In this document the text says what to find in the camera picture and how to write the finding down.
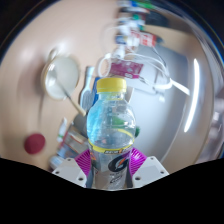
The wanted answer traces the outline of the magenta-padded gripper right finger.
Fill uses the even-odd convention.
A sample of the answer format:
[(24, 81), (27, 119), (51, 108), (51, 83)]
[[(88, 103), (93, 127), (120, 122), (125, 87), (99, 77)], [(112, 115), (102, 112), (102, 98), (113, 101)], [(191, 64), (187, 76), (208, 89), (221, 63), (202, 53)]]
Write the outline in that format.
[(129, 188), (141, 188), (168, 175), (155, 156), (147, 157), (134, 148), (129, 160)]

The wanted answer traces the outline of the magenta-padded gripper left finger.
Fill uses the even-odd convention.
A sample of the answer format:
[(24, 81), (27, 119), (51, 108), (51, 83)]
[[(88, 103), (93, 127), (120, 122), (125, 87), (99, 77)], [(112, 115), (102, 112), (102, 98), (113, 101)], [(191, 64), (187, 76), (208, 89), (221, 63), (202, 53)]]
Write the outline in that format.
[(87, 149), (75, 158), (66, 158), (53, 174), (84, 188), (91, 188), (93, 170), (90, 150)]

